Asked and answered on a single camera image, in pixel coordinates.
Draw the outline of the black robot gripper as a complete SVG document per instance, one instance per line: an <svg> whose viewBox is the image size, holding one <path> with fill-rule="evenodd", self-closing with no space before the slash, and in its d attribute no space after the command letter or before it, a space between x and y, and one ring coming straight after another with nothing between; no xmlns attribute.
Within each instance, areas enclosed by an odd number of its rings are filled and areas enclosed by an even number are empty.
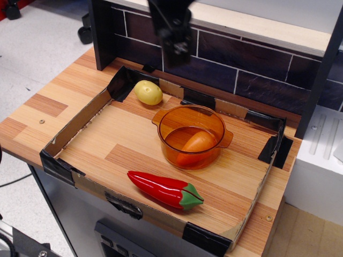
<svg viewBox="0 0 343 257"><path fill-rule="evenodd" d="M194 0L148 1L155 32L161 40L165 65L175 68L188 64L192 43L190 5Z"/></svg>

